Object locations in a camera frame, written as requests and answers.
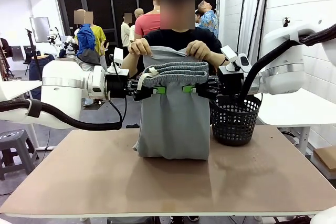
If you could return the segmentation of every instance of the black basket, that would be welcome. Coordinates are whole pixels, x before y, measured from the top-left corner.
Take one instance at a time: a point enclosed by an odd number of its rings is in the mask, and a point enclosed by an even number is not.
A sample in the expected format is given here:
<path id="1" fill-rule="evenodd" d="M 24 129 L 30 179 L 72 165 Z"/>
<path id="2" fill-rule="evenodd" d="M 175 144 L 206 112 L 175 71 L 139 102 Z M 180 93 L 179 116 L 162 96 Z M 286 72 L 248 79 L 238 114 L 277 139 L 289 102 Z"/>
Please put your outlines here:
<path id="1" fill-rule="evenodd" d="M 218 142 L 224 145 L 247 144 L 256 125 L 261 101 L 249 95 L 243 103 L 237 103 L 229 96 L 218 96 L 210 101 L 212 132 Z"/>

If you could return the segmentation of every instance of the hand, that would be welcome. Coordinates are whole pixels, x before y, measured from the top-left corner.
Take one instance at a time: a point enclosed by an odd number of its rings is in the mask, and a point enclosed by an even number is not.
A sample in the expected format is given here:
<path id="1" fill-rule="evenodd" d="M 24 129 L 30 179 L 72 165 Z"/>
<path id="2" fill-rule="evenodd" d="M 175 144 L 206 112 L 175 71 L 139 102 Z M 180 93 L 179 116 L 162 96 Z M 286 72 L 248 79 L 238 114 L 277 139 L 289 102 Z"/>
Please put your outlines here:
<path id="1" fill-rule="evenodd" d="M 132 55 L 152 56 L 152 50 L 145 38 L 137 39 L 128 47 L 128 52 Z"/>
<path id="2" fill-rule="evenodd" d="M 204 42 L 195 40 L 188 44 L 185 54 L 187 56 L 194 56 L 199 60 L 207 60 L 211 55 L 211 51 Z"/>

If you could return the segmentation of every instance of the table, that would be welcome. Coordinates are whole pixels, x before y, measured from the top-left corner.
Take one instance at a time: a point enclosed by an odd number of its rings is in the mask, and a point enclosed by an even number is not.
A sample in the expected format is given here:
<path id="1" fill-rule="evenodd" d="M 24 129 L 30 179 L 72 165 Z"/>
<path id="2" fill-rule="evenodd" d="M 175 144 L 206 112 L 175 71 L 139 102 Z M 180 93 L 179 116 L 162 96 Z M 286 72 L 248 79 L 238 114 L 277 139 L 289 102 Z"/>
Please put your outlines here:
<path id="1" fill-rule="evenodd" d="M 290 94 L 264 94 L 258 117 L 263 124 L 298 127 L 298 149 L 305 154 L 311 126 L 336 124 L 336 104 L 305 89 Z"/>
<path id="2" fill-rule="evenodd" d="M 241 147 L 211 140 L 208 161 L 138 157 L 132 149 L 138 135 L 139 129 L 71 131 L 0 212 L 35 218 L 286 216 L 336 205 L 336 190 L 274 126 L 256 126 Z"/>
<path id="3" fill-rule="evenodd" d="M 24 94 L 32 89 L 42 86 L 41 81 L 1 81 L 0 82 L 0 100 L 7 101 L 16 97 L 24 99 Z M 45 150 L 45 147 L 40 147 L 37 141 L 36 132 L 33 124 L 27 124 L 27 133 L 36 150 Z"/>
<path id="4" fill-rule="evenodd" d="M 64 58 L 55 58 L 56 60 L 61 60 L 61 61 L 77 61 L 76 55 L 66 55 Z"/>
<path id="5" fill-rule="evenodd" d="M 2 81 L 0 82 L 0 88 L 3 95 L 0 98 L 2 101 L 11 100 L 40 86 L 42 86 L 41 81 Z"/>

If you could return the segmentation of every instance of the green clip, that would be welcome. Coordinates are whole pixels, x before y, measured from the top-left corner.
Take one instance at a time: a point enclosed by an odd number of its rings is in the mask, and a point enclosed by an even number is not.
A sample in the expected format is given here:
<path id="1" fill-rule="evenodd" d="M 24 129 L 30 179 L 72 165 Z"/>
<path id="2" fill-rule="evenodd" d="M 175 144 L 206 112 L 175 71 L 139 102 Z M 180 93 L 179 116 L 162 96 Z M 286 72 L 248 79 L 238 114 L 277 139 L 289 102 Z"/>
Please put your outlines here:
<path id="1" fill-rule="evenodd" d="M 194 92 L 195 86 L 184 86 L 183 87 L 183 92 L 184 93 L 193 93 Z"/>
<path id="2" fill-rule="evenodd" d="M 157 94 L 166 94 L 166 87 L 155 87 Z"/>

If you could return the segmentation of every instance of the drawstring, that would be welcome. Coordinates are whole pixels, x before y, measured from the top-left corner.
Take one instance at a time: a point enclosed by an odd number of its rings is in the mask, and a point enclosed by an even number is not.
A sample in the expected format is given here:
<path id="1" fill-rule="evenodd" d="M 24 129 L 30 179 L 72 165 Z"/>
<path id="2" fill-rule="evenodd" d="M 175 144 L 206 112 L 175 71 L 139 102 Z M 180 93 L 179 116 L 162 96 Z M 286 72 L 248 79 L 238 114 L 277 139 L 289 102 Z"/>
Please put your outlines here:
<path id="1" fill-rule="evenodd" d="M 141 90 L 142 88 L 142 83 L 143 83 L 143 80 L 147 77 L 154 77 L 154 76 L 157 76 L 159 74 L 159 72 L 155 69 L 155 68 L 149 68 L 149 73 L 143 73 L 142 76 L 139 78 L 139 81 L 138 81 L 138 87 L 137 87 L 137 90 Z"/>

